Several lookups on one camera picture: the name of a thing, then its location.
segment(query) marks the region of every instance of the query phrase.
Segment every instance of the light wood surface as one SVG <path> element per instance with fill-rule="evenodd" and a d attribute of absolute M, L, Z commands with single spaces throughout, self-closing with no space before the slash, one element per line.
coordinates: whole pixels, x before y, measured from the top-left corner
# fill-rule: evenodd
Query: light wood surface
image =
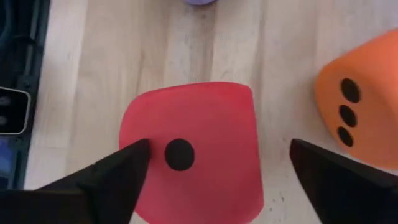
<path fill-rule="evenodd" d="M 253 223 L 320 223 L 289 159 L 292 138 L 339 152 L 315 106 L 319 69 L 398 25 L 396 0 L 52 0 L 25 187 L 118 148 L 145 91 L 230 81 L 254 92 L 265 206 Z M 144 223 L 134 216 L 132 223 Z"/>

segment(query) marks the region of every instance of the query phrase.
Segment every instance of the dice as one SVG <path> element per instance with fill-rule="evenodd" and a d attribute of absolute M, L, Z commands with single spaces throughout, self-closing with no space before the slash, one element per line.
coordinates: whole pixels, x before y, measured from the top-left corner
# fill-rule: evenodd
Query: dice
<path fill-rule="evenodd" d="M 348 154 L 398 169 L 398 29 L 326 65 L 315 81 L 315 97 Z"/>
<path fill-rule="evenodd" d="M 249 223 L 262 210 L 256 117 L 249 87 L 198 83 L 138 96 L 119 148 L 150 139 L 136 212 L 149 223 Z"/>

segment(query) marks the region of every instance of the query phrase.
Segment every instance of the wooden table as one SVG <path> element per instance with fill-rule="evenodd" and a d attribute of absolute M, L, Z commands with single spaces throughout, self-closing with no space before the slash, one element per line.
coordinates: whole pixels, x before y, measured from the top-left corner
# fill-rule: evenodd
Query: wooden table
<path fill-rule="evenodd" d="M 138 94 L 229 81 L 254 92 L 265 206 L 253 223 L 319 223 L 289 159 L 292 138 L 338 151 L 313 81 L 326 63 L 398 25 L 396 0 L 53 0 L 25 187 L 118 148 Z M 133 223 L 143 223 L 134 217 Z"/>

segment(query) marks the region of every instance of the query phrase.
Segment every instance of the red die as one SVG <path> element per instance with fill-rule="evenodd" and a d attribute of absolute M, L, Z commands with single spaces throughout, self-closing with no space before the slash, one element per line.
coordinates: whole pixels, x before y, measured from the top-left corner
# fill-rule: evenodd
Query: red die
<path fill-rule="evenodd" d="M 236 83 L 150 91 L 128 107 L 119 148 L 150 139 L 136 212 L 151 224 L 250 222 L 261 211 L 252 93 Z"/>

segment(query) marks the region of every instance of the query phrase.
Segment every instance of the orange die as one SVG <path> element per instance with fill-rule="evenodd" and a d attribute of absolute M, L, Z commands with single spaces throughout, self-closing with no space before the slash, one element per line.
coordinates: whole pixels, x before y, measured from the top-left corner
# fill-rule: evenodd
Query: orange die
<path fill-rule="evenodd" d="M 326 65 L 315 95 L 344 150 L 373 166 L 398 169 L 398 29 Z"/>

